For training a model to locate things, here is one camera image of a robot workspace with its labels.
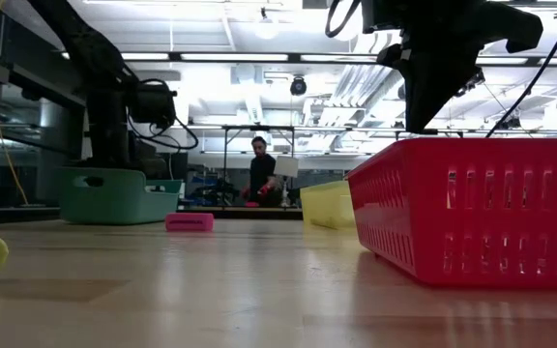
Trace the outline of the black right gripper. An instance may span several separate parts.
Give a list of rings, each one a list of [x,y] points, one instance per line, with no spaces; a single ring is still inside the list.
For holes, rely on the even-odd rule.
[[[483,0],[363,0],[363,32],[397,30],[401,42],[382,49],[379,62],[401,62],[405,129],[421,133],[478,72],[487,44],[505,40],[509,53],[538,46],[541,19],[502,2]]]

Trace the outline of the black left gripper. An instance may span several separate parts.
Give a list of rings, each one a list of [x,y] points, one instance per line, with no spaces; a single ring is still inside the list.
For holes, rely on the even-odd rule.
[[[91,90],[86,99],[93,166],[130,168],[129,132],[125,93]]]

